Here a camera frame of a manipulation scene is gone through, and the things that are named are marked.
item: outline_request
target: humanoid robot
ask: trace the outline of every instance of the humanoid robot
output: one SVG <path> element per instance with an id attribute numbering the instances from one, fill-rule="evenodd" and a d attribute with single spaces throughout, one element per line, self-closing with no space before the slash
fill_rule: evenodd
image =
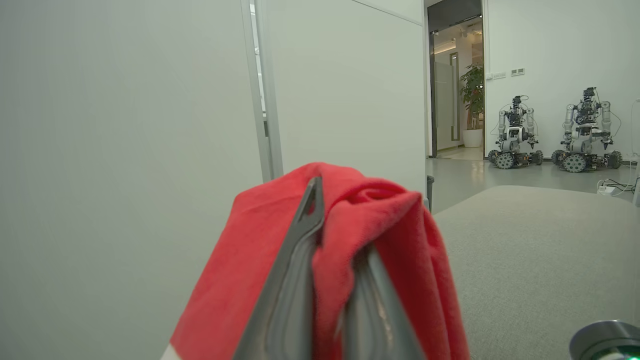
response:
<path id="1" fill-rule="evenodd" d="M 560 144 L 564 150 L 556 150 L 551 155 L 554 164 L 569 172 L 582 172 L 587 168 L 597 167 L 619 168 L 622 162 L 620 151 L 613 151 L 604 156 L 592 154 L 593 143 L 598 139 L 607 149 L 613 144 L 611 136 L 611 103 L 598 102 L 594 99 L 596 88 L 587 88 L 582 93 L 582 100 L 578 105 L 569 104 L 564 118 L 564 136 Z M 598 117 L 602 115 L 598 126 Z"/>
<path id="2" fill-rule="evenodd" d="M 509 120 L 509 126 L 506 126 L 506 120 Z M 499 168 L 512 168 L 521 165 L 529 165 L 535 163 L 542 164 L 542 151 L 520 152 L 520 143 L 527 142 L 531 145 L 531 149 L 538 143 L 534 134 L 533 109 L 522 104 L 520 96 L 513 98 L 509 111 L 500 111 L 500 119 L 498 122 L 498 144 L 500 150 L 491 150 L 489 152 L 489 161 Z"/>

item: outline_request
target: potted plant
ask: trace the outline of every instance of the potted plant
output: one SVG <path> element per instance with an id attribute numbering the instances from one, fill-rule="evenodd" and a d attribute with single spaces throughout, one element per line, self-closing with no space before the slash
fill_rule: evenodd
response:
<path id="1" fill-rule="evenodd" d="M 480 147 L 483 141 L 483 130 L 479 120 L 484 119 L 484 68 L 479 64 L 471 64 L 469 71 L 460 76 L 465 85 L 460 89 L 462 101 L 467 105 L 467 129 L 462 132 L 465 147 Z"/>

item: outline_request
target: power strip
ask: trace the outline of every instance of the power strip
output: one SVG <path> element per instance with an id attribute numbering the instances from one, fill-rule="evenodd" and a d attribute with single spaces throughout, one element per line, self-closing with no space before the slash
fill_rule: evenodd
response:
<path id="1" fill-rule="evenodd" d="M 600 195 L 611 196 L 613 195 L 613 190 L 615 190 L 613 186 L 600 186 L 598 188 L 598 193 Z"/>

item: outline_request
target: gray fabric surface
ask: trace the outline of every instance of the gray fabric surface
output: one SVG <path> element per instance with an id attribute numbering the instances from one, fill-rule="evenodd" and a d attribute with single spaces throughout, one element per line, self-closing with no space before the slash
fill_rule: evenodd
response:
<path id="1" fill-rule="evenodd" d="M 496 186 L 435 219 L 472 358 L 568 359 L 589 323 L 640 325 L 640 209 L 629 202 Z"/>

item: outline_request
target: red fabric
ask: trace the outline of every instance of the red fabric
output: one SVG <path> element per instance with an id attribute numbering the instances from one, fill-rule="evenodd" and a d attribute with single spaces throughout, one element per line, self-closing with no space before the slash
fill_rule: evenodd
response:
<path id="1" fill-rule="evenodd" d="M 307 183 L 322 176 L 325 223 L 313 258 L 315 359 L 339 359 L 351 259 L 376 247 L 429 359 L 468 359 L 447 254 L 422 195 L 357 170 L 312 163 L 239 194 L 171 338 L 182 360 L 231 359 Z"/>

